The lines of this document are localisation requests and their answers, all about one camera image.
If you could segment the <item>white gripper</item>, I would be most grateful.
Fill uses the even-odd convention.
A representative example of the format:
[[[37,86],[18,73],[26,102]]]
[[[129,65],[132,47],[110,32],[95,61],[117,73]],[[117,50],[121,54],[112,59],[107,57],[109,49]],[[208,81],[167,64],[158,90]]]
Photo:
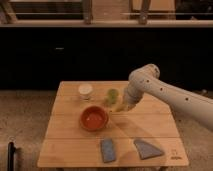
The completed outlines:
[[[124,89],[122,110],[132,110],[143,98],[144,93],[132,85]]]

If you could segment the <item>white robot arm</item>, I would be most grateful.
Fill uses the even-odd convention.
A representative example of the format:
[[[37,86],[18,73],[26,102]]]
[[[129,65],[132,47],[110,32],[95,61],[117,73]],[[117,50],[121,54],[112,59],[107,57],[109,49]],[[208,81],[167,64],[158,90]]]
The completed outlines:
[[[159,80],[160,70],[147,64],[132,71],[124,89],[123,103],[133,108],[148,93],[171,107],[188,114],[213,132],[213,99],[175,87]]]

